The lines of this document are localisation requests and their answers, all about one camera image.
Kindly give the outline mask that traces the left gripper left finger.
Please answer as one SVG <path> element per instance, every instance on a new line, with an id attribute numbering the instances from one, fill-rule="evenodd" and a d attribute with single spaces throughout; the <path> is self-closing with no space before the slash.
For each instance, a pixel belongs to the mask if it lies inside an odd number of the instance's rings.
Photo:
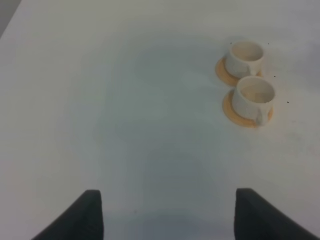
<path id="1" fill-rule="evenodd" d="M 99 190 L 85 191 L 35 240 L 103 240 L 104 217 Z"/>

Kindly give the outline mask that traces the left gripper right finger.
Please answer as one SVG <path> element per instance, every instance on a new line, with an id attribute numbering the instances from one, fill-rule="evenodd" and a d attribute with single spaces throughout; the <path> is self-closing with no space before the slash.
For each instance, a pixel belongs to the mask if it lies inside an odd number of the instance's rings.
<path id="1" fill-rule="evenodd" d="M 236 240 L 318 240 L 256 191 L 236 191 L 234 236 Z"/>

